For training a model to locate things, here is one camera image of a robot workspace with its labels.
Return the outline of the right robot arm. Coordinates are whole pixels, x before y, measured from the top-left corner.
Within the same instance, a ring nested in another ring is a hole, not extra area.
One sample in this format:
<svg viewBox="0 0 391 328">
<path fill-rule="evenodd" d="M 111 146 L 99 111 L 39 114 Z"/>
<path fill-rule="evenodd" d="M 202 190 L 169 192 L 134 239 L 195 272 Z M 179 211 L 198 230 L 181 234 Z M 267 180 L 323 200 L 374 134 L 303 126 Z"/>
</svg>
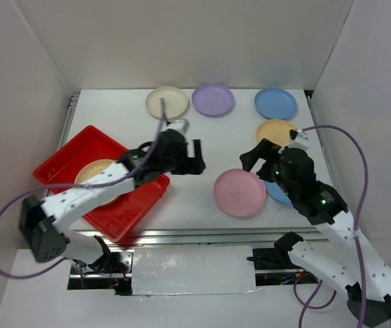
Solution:
<svg viewBox="0 0 391 328">
<path fill-rule="evenodd" d="M 264 164 L 257 176 L 276 183 L 293 208 L 339 251 L 341 263 L 318 252 L 300 235 L 289 232 L 274 244 L 276 263 L 284 268 L 299 266 L 329 284 L 342 296 L 359 324 L 376 327 L 391 319 L 391 268 L 360 230 L 335 188 L 316 178 L 314 162 L 305 146 L 287 147 L 267 139 L 240 157 L 250 171 L 258 159 Z"/>
</svg>

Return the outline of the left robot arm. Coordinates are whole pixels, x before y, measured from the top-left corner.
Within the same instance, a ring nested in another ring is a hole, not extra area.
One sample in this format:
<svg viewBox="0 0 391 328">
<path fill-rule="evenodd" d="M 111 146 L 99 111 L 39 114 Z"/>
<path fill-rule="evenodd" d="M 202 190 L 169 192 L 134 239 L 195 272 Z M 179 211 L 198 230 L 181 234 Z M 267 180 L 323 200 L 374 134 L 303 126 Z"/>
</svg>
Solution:
<svg viewBox="0 0 391 328">
<path fill-rule="evenodd" d="M 124 267 L 99 236 L 86 237 L 70 230 L 77 219 L 114 197 L 128 194 L 155 181 L 160 175 L 200 175 L 206 165 L 199 139 L 189 156 L 187 140 L 168 128 L 154 141 L 126 151 L 117 161 L 82 184 L 39 200 L 31 195 L 22 201 L 19 230 L 38 263 L 64 257 L 88 265 L 97 273 L 110 266 Z"/>
</svg>

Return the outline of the pink plate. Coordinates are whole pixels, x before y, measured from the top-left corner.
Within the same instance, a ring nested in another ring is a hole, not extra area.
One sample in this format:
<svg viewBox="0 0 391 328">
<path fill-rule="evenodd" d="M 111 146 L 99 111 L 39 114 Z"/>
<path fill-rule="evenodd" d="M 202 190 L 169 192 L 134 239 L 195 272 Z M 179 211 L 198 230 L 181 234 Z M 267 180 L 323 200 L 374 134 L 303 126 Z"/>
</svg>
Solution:
<svg viewBox="0 0 391 328">
<path fill-rule="evenodd" d="M 264 182 L 242 169 L 229 169 L 220 174 L 213 185 L 213 194 L 223 212 L 238 218 L 257 215 L 267 200 Z"/>
</svg>

